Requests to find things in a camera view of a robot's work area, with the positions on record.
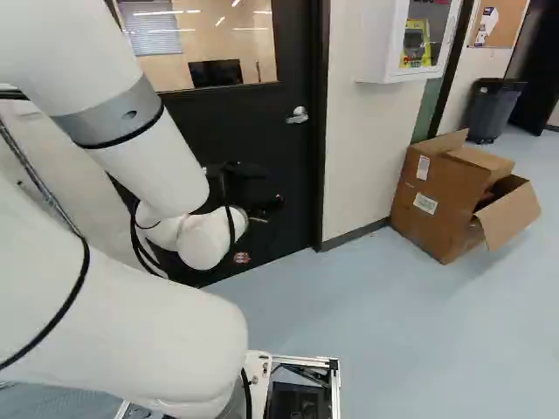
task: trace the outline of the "door window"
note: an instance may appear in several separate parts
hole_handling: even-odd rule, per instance
[[[114,0],[158,92],[277,81],[271,0]]]

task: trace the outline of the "door handle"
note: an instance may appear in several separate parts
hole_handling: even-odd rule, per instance
[[[307,109],[304,106],[297,106],[293,110],[293,116],[286,119],[287,124],[302,124],[308,121]]]

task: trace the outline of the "paper notice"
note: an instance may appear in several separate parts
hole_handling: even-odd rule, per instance
[[[413,204],[418,207],[420,210],[423,210],[432,216],[435,215],[435,211],[437,210],[438,202],[428,198],[427,196],[420,194],[416,195],[416,199],[413,201]]]
[[[499,22],[499,11],[496,7],[486,7],[481,15],[480,30],[475,38],[473,46],[483,46],[487,37],[491,35],[493,29]]]
[[[430,163],[431,160],[429,159],[429,157],[425,157],[424,155],[419,156],[418,172],[416,174],[418,179],[421,179],[422,181],[427,180],[427,175],[429,175]]]

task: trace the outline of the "door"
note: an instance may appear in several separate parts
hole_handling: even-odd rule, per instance
[[[281,206],[265,217],[256,211],[234,252],[212,271],[191,270],[175,253],[154,247],[170,278],[207,285],[308,247],[316,195],[307,121],[313,115],[306,114],[309,0],[114,0],[109,6],[202,166],[212,172],[241,162],[248,175],[231,181],[231,193],[249,206]],[[209,180],[202,212],[221,203],[217,179]],[[134,198],[118,189],[131,204]]]
[[[559,100],[559,58],[557,54],[549,53],[556,46],[557,19],[559,3],[556,1],[540,0],[530,4],[526,17],[528,24],[525,22],[522,27],[517,43],[524,50],[518,51],[522,55],[518,60],[523,65],[513,56],[514,68],[507,72],[507,76],[528,82],[516,102],[510,122],[534,135],[542,135]],[[528,46],[521,42],[522,37],[528,38]]]

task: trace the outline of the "baseboard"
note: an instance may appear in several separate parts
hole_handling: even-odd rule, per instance
[[[317,251],[331,251],[332,249],[341,246],[347,242],[355,240],[356,238],[366,236],[374,231],[380,230],[382,227],[388,225],[388,217],[375,221],[374,223],[364,225],[359,229],[352,230],[348,233],[342,234],[341,236],[330,238],[326,242],[322,242],[321,246]]]
[[[557,125],[546,125],[545,129],[548,129],[549,131],[555,131],[556,133],[559,133],[559,127]]]

